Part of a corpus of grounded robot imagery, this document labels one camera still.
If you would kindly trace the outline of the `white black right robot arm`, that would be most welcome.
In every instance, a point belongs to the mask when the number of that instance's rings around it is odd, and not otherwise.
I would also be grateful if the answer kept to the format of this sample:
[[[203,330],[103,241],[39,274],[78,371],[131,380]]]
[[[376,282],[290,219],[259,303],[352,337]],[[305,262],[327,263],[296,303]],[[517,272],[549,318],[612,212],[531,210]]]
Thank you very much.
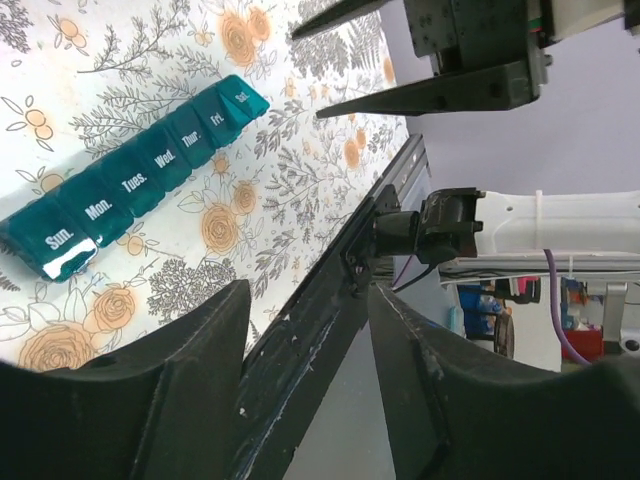
[[[404,8],[414,52],[434,59],[434,76],[326,107],[321,118],[513,110],[539,98],[548,46],[618,18],[629,33],[639,31],[635,1],[408,1]],[[380,211],[364,242],[371,256],[415,255],[429,266],[536,250],[634,254],[639,195],[442,189],[419,211]]]

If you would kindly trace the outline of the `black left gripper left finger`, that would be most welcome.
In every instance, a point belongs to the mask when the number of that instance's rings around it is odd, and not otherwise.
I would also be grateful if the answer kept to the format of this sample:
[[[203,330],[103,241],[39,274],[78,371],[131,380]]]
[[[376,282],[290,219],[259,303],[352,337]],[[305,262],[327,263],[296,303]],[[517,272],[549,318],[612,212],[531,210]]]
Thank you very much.
[[[76,369],[1,367],[5,479],[220,479],[250,288]]]

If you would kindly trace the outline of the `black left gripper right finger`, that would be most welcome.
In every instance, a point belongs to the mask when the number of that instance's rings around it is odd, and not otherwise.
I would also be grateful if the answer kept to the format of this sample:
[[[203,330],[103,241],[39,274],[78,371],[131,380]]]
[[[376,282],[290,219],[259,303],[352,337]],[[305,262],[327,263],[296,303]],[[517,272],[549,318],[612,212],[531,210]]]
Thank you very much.
[[[635,479],[639,362],[555,373],[487,351],[389,289],[368,294],[400,479]]]

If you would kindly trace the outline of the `teal weekly pill organizer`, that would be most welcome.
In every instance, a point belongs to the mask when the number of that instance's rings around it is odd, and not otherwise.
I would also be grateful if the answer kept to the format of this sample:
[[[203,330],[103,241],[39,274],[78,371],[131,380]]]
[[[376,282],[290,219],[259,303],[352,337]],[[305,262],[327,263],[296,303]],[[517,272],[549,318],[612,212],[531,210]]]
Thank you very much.
[[[40,277],[69,280],[269,108],[227,76],[2,220],[2,246]]]

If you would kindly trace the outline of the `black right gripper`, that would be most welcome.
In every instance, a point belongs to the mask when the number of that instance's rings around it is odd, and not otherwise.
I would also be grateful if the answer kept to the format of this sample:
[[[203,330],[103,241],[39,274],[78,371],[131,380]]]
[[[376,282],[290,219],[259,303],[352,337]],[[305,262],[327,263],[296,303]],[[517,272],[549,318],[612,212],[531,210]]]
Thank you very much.
[[[296,27],[291,39],[330,30],[388,2],[338,1]],[[325,107],[317,118],[507,111],[539,98],[540,74],[526,60],[508,62],[530,57],[543,69],[553,64],[545,52],[553,31],[549,1],[406,1],[404,8],[415,55],[445,75]],[[507,64],[485,68],[501,63]],[[481,70],[453,73],[473,69]]]

